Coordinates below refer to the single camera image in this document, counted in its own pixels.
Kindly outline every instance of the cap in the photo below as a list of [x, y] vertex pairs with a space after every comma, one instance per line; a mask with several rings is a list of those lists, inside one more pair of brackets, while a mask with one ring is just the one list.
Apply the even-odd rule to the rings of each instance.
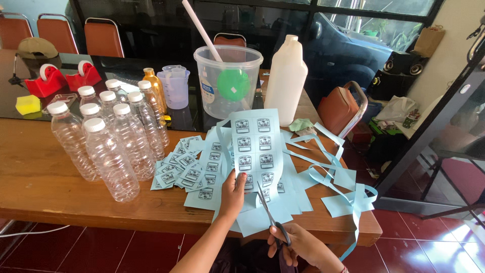
[[129, 105], [126, 103], [119, 103], [113, 106], [113, 111], [117, 115], [124, 115], [130, 112]]
[[92, 115], [96, 114], [99, 112], [99, 105], [96, 103], [87, 103], [85, 105], [82, 105], [79, 107], [79, 110], [81, 110], [81, 114], [84, 115]]
[[149, 82], [149, 81], [139, 81], [138, 87], [140, 89], [149, 89], [149, 88], [151, 88], [151, 82]]
[[51, 59], [59, 55], [51, 42], [38, 37], [21, 40], [17, 51], [18, 55], [25, 59]]
[[90, 119], [84, 123], [84, 128], [90, 133], [101, 131], [104, 127], [106, 127], [106, 124], [100, 118]]
[[67, 107], [67, 104], [65, 104], [64, 102], [54, 102], [47, 105], [47, 110], [51, 114], [59, 114], [69, 110], [69, 108]]
[[94, 88], [92, 86], [82, 86], [78, 88], [78, 93], [81, 96], [87, 96], [94, 94]]
[[116, 94], [113, 91], [103, 91], [99, 94], [102, 101], [112, 101], [116, 99]]
[[121, 85], [121, 82], [117, 79], [107, 80], [104, 83], [107, 88], [115, 88]]
[[130, 94], [128, 94], [128, 100], [130, 102], [139, 102], [143, 99], [143, 96], [140, 92], [138, 91], [135, 91], [135, 92], [131, 92]]
[[298, 36], [296, 35], [286, 35], [285, 42], [298, 41]]

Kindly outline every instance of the hand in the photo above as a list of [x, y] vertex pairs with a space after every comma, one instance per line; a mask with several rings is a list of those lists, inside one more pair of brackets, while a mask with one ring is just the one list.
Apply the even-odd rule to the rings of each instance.
[[236, 185], [236, 171], [232, 169], [226, 181], [222, 184], [219, 216], [228, 217], [232, 221], [236, 219], [243, 208], [246, 177], [247, 174], [245, 172], [240, 173]]
[[[301, 256], [310, 265], [316, 266], [323, 272], [341, 272], [344, 268], [343, 264], [339, 261], [328, 247], [310, 232], [300, 227], [295, 223], [283, 224], [288, 237], [291, 241], [291, 246], [286, 247], [283, 245], [283, 257], [288, 266], [297, 266], [297, 256]], [[275, 237], [285, 241], [285, 236], [281, 230], [275, 226], [270, 227], [270, 236], [268, 238], [268, 244], [270, 248], [268, 250], [268, 257], [272, 258], [276, 253]]]

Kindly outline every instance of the yellow sponge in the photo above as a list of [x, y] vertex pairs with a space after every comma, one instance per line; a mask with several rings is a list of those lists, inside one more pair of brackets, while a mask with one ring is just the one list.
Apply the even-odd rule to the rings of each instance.
[[15, 105], [21, 115], [40, 111], [40, 99], [34, 95], [18, 97]]

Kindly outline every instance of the red tape dispenser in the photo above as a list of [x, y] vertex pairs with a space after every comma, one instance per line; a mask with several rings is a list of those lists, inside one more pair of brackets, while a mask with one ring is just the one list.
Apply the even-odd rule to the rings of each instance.
[[51, 64], [40, 67], [40, 77], [36, 80], [25, 80], [29, 92], [38, 97], [45, 98], [67, 85], [62, 73]]
[[101, 77], [98, 74], [96, 67], [89, 61], [80, 61], [78, 65], [78, 73], [74, 75], [65, 76], [67, 83], [69, 84], [69, 90], [72, 92], [78, 91], [82, 86], [93, 86], [99, 81]]

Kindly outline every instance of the black speaker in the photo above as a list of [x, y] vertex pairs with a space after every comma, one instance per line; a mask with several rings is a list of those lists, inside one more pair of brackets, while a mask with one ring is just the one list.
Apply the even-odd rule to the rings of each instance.
[[404, 97], [416, 76], [404, 74], [389, 74], [383, 70], [378, 70], [367, 88], [367, 93], [374, 100], [390, 101], [392, 96]]
[[393, 51], [384, 64], [384, 71], [389, 74], [405, 74], [411, 76], [419, 75], [426, 63], [427, 57], [419, 56], [416, 53]]

